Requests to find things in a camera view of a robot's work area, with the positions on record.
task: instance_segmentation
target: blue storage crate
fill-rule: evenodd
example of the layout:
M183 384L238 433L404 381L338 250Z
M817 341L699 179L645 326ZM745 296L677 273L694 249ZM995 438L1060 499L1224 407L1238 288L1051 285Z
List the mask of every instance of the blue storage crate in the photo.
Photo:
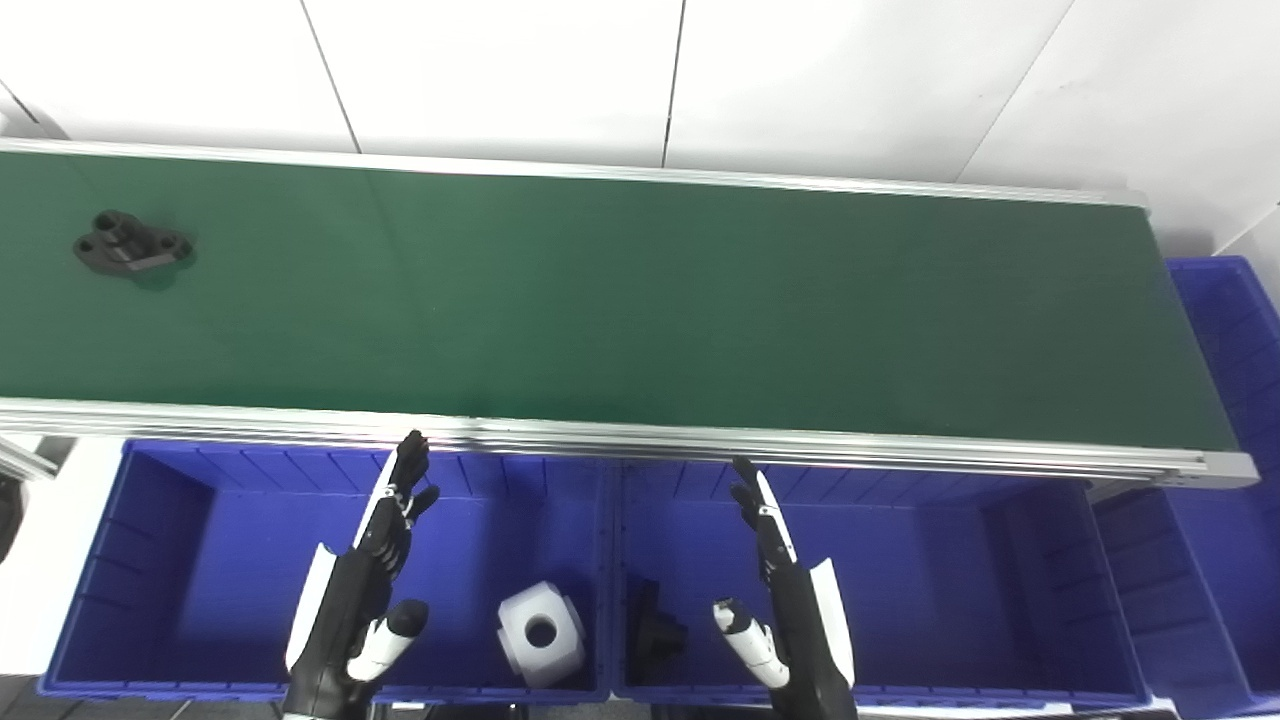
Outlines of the blue storage crate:
M860 705L1119 707L1147 700L1083 484L773 465L806 565L832 557ZM631 461L622 478L618 614L643 579L689 628L643 702L740 705L768 696L730 651L712 603L772 619L755 539L723 464ZM614 637L622 647L622 634Z
M351 544L385 452L131 442L45 694L276 700L317 542ZM439 502L413 530L396 598L430 605L426 634L381 702L575 703L608 696L616 464L433 454ZM497 638L498 603L540 580L575 602L589 661L530 691Z
M1170 260L1262 482L1098 506L1143 671L1183 717L1280 711L1280 320L1243 258Z

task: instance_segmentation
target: white block with hole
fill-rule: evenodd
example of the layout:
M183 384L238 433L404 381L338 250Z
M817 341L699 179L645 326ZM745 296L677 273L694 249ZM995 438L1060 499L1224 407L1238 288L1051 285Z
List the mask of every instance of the white block with hole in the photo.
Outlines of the white block with hole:
M530 688L550 687L586 660L577 609L550 583L538 583L502 601L498 623L507 662Z

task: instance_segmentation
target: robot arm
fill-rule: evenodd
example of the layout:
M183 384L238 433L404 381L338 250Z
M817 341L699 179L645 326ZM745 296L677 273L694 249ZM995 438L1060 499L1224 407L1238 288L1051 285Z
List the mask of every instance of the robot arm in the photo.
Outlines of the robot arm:
M748 670L769 689L786 720L855 720L854 648L831 559L806 570L769 482L746 459L735 457L741 478L730 492L755 530L760 579L769 588L777 633L737 600L713 606L716 623Z
M433 484L412 495L426 452L426 439L411 432L383 466L352 546L340 556L316 548L284 653L285 717L364 720L375 680L422 633L425 602L388 605L413 521L440 496Z

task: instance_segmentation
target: black mechanical part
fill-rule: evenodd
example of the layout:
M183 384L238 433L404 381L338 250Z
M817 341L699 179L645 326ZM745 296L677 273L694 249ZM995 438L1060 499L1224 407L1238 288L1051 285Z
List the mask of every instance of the black mechanical part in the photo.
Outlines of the black mechanical part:
M192 252L186 234L143 224L128 213L104 210L93 218L92 231L81 236L72 251L99 273L131 275L177 263Z
M641 580L631 600L627 634L627 683L643 684L654 665L685 652L689 628L658 610L658 583Z

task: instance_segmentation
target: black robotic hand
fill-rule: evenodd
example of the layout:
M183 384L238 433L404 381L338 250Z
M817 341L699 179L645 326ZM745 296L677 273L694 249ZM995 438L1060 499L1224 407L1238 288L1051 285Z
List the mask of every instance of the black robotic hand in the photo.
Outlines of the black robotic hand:
M733 459L741 483L730 487L755 530L760 580L769 588L777 633L737 600L716 602L721 633L748 670L769 689L786 720L854 720L854 648L831 560L806 570L764 473Z
M387 460L352 546L340 556L316 548L285 651L285 717L364 720L378 678L422 633L425 602L387 607L413 521L440 496L430 483L412 495L426 454L426 438L411 432Z

